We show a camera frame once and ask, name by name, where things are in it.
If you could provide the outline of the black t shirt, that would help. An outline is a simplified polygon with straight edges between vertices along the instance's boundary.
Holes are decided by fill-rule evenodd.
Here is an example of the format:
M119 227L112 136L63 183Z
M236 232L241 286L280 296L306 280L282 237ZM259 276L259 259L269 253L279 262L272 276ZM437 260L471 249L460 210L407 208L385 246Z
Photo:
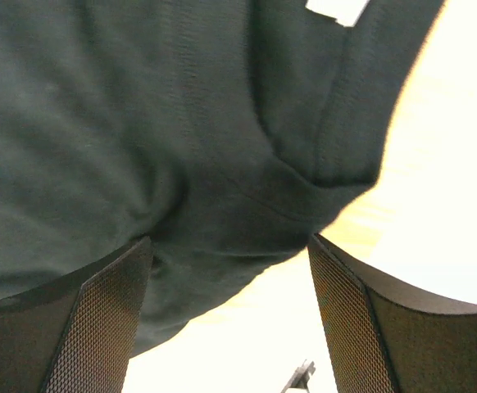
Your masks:
M0 1L0 299L147 236L169 340L375 185L441 6Z

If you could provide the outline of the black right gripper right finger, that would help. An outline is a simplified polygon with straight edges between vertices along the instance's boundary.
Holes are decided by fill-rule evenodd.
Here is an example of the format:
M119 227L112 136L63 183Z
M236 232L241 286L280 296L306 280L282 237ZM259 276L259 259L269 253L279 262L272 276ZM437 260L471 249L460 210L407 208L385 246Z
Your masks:
M412 286L319 234L307 249L339 392L477 392L477 305Z

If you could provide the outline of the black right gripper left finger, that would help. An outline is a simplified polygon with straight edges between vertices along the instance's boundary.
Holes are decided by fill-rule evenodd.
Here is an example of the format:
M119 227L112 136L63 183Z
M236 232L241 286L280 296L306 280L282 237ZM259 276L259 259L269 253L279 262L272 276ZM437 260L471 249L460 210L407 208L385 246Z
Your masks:
M151 263L142 238L0 300L0 392L121 392Z

